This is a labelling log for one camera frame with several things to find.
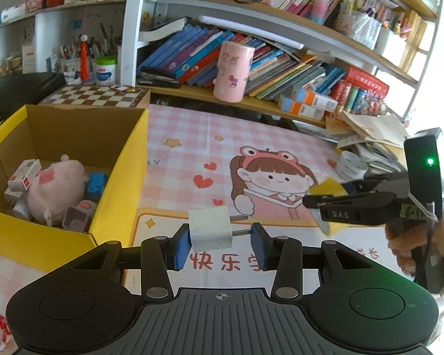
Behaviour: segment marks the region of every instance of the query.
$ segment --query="purple book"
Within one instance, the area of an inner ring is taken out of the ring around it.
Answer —
[[[189,48],[187,48],[184,52],[181,52],[174,60],[172,60],[163,70],[167,72],[172,72],[177,70],[184,62],[189,58],[189,55],[194,52],[194,50],[204,44],[210,37],[214,34],[220,32],[218,28],[213,27],[209,32],[202,35],[197,39],[194,44],[192,44]]]

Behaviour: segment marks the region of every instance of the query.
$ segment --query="pig plush toy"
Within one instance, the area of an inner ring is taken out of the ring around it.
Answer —
[[[66,209],[76,206],[84,197],[88,175],[77,160],[62,155],[32,180],[28,190],[28,207],[31,215],[49,227],[60,225]]]

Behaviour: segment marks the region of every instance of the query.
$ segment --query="pink cup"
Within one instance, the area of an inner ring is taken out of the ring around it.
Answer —
[[[236,42],[222,43],[213,92],[216,98],[228,103],[242,101],[254,53],[254,48]]]

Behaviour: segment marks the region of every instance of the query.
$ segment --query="chessboard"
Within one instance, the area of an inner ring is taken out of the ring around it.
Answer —
[[[68,85],[45,98],[40,104],[146,108],[149,104],[149,89],[125,87],[125,90],[120,90],[110,86]]]

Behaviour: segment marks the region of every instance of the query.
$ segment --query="yellow cardboard box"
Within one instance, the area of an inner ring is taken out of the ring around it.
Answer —
[[[106,241],[129,246],[147,169],[148,110],[27,105],[0,126],[0,255],[51,271]],[[26,159],[43,167],[61,155],[109,180],[89,233],[14,218],[3,192]]]

